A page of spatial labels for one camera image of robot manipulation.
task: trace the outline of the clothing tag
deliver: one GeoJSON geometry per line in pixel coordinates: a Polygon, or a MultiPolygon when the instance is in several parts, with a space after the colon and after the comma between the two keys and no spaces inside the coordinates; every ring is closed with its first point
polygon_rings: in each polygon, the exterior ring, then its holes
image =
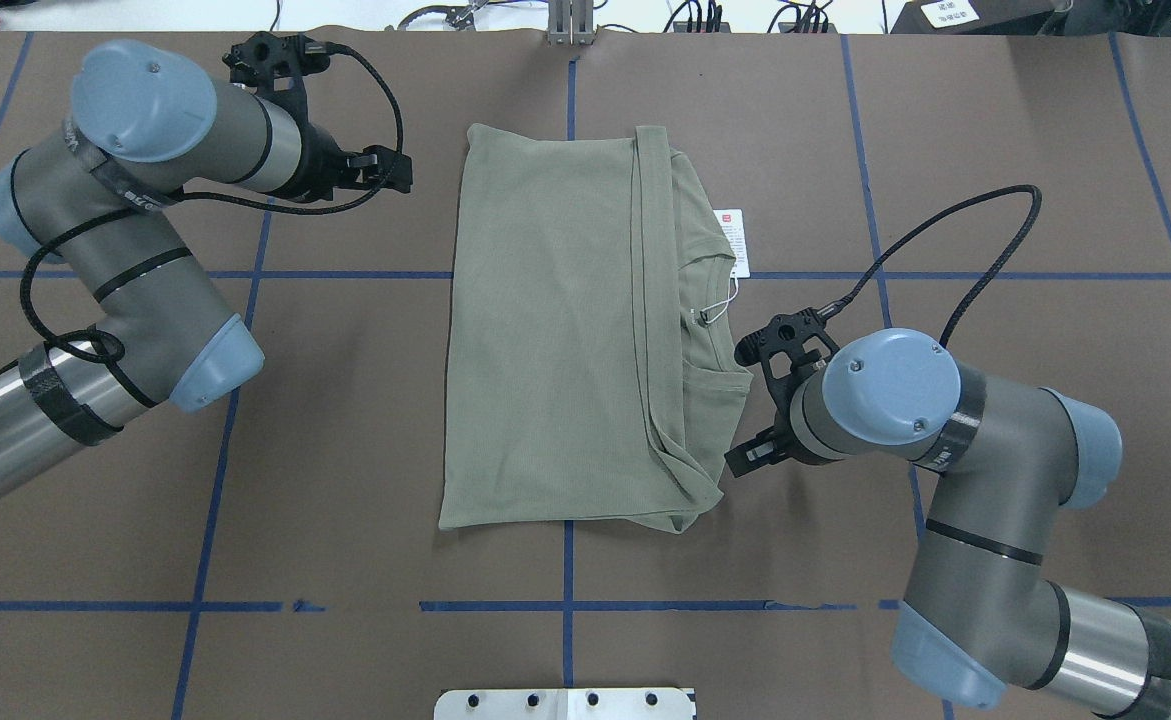
{"type": "Polygon", "coordinates": [[[714,210],[718,224],[723,226],[732,252],[737,254],[737,265],[732,266],[732,277],[749,276],[749,254],[745,251],[745,218],[740,208],[714,210]]]}
{"type": "Polygon", "coordinates": [[[923,5],[922,9],[932,27],[960,26],[981,19],[968,0],[941,0],[940,4],[923,5]]]}

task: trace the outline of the metal plate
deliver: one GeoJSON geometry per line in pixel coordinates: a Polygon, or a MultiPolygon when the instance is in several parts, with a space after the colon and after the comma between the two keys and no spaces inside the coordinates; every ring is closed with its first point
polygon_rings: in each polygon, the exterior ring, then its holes
{"type": "Polygon", "coordinates": [[[512,716],[529,720],[696,720],[696,692],[680,688],[448,691],[434,706],[434,720],[509,720],[512,716]]]}

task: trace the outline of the metal bracket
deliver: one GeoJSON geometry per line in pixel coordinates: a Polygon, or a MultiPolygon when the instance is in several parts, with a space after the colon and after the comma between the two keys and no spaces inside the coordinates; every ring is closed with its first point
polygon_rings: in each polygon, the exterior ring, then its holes
{"type": "Polygon", "coordinates": [[[826,366],[838,351],[838,345],[824,332],[826,320],[814,307],[792,315],[776,315],[760,331],[754,331],[737,343],[737,363],[748,368],[760,365],[767,392],[776,405],[776,420],[771,428],[758,433],[741,445],[727,451],[727,468],[740,478],[765,465],[795,459],[804,465],[827,465],[833,460],[806,450],[790,427],[790,403],[803,382],[826,366]],[[812,350],[806,342],[815,341],[812,350]],[[772,357],[785,355],[789,372],[778,377],[772,372],[772,357]]]}
{"type": "Polygon", "coordinates": [[[594,44],[594,0],[549,0],[549,44],[594,44]]]}
{"type": "Polygon", "coordinates": [[[696,720],[685,688],[448,691],[434,720],[696,720]]]}

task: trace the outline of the black tape band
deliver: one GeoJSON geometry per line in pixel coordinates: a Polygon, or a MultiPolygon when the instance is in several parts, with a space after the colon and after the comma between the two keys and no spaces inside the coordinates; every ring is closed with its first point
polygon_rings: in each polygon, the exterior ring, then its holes
{"type": "Polygon", "coordinates": [[[74,124],[74,118],[66,118],[64,138],[66,148],[69,149],[74,158],[78,158],[78,163],[83,165],[83,169],[93,178],[96,178],[96,181],[100,181],[102,186],[114,192],[115,196],[122,197],[133,208],[145,211],[145,213],[160,213],[163,210],[167,210],[174,205],[173,199],[164,196],[156,187],[151,187],[149,183],[142,181],[141,178],[126,172],[126,169],[119,165],[110,155],[107,155],[104,150],[93,145],[78,131],[78,126],[74,124]]]}
{"type": "Polygon", "coordinates": [[[21,369],[21,382],[37,409],[78,445],[100,445],[122,432],[123,428],[116,428],[93,413],[91,407],[74,400],[69,388],[47,359],[46,347],[35,347],[25,354],[18,368],[21,369]]]}
{"type": "MultiPolygon", "coordinates": [[[[93,325],[91,329],[95,331],[96,325],[93,325]]],[[[96,352],[97,355],[108,355],[108,348],[105,348],[105,343],[100,342],[95,337],[93,337],[93,351],[96,352]]],[[[152,398],[149,395],[145,395],[145,391],[142,391],[141,388],[137,388],[136,383],[132,383],[132,378],[126,377],[126,373],[124,373],[123,369],[118,366],[118,363],[112,363],[111,361],[111,363],[105,363],[105,368],[109,369],[110,375],[114,375],[114,378],[115,380],[118,382],[119,386],[123,386],[123,389],[125,389],[128,395],[132,396],[132,400],[139,402],[141,405],[145,407],[159,406],[159,404],[157,404],[156,400],[152,400],[152,398]]]]}
{"type": "Polygon", "coordinates": [[[261,114],[265,115],[265,150],[261,150],[260,158],[256,158],[256,164],[252,165],[251,170],[247,170],[246,176],[238,179],[233,179],[233,181],[227,181],[225,184],[238,184],[241,181],[249,181],[249,179],[252,179],[252,177],[255,176],[255,173],[261,172],[261,169],[265,167],[265,160],[269,159],[271,150],[274,150],[274,121],[271,119],[269,110],[265,109],[265,103],[261,102],[260,97],[256,97],[256,104],[261,107],[261,114]]]}
{"type": "Polygon", "coordinates": [[[1132,611],[1137,613],[1146,632],[1146,681],[1127,709],[1117,715],[1097,716],[1105,720],[1114,720],[1116,716],[1129,720],[1167,720],[1171,716],[1171,623],[1164,616],[1138,606],[1132,606],[1132,611]]]}
{"type": "Polygon", "coordinates": [[[132,265],[131,268],[124,269],[122,273],[108,279],[100,288],[96,288],[96,292],[93,292],[93,297],[96,299],[96,302],[105,300],[109,297],[109,293],[118,290],[118,288],[141,277],[141,275],[159,269],[163,265],[170,263],[170,261],[191,255],[193,255],[193,252],[189,252],[189,247],[174,247],[171,251],[159,252],[155,258],[150,258],[143,261],[143,263],[132,265]]]}
{"type": "Polygon", "coordinates": [[[923,457],[915,460],[919,468],[943,473],[959,461],[972,447],[977,431],[981,427],[984,402],[986,402],[986,380],[981,370],[975,370],[959,363],[959,406],[950,416],[941,433],[932,443],[932,447],[923,457]]]}
{"type": "Polygon", "coordinates": [[[964,544],[970,544],[973,547],[979,547],[981,550],[987,550],[994,553],[995,555],[1001,555],[1005,557],[1011,557],[1011,560],[1019,560],[1021,562],[1028,562],[1030,565],[1042,565],[1043,556],[1039,555],[1036,551],[1021,550],[1021,548],[1013,544],[1005,544],[993,539],[987,539],[985,536],[978,536],[978,534],[968,533],[959,528],[954,528],[953,524],[938,523],[938,521],[927,519],[927,529],[932,533],[938,534],[938,536],[945,536],[947,539],[956,539],[964,544]]]}
{"type": "Polygon", "coordinates": [[[1069,598],[1064,596],[1060,585],[1050,580],[1045,582],[1052,585],[1052,591],[1056,594],[1056,610],[1057,618],[1060,618],[1060,625],[1056,629],[1056,651],[1052,652],[1052,661],[1048,661],[1047,670],[1043,670],[1041,678],[1034,680],[1032,685],[1025,685],[1027,691],[1041,691],[1047,687],[1047,683],[1055,680],[1056,673],[1060,673],[1061,664],[1064,664],[1064,652],[1069,650],[1069,598]]]}

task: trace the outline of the metal arm segment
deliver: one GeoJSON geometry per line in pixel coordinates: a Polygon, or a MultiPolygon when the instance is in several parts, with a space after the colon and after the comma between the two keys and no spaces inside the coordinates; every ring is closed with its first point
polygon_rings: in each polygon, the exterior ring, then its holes
{"type": "Polygon", "coordinates": [[[1102,716],[1171,716],[1171,620],[1041,578],[1059,507],[1093,505],[1117,474],[1109,414],[888,329],[806,379],[789,418],[814,455],[941,473],[892,643],[902,673],[973,707],[1015,684],[1102,716]]]}
{"type": "Polygon", "coordinates": [[[59,252],[125,354],[97,364],[37,345],[0,373],[0,496],[167,398],[198,410],[256,373],[256,342],[157,210],[196,177],[285,186],[301,158],[288,114],[141,42],[88,54],[73,100],[67,126],[1,170],[0,234],[28,255],[137,210],[59,252]]]}

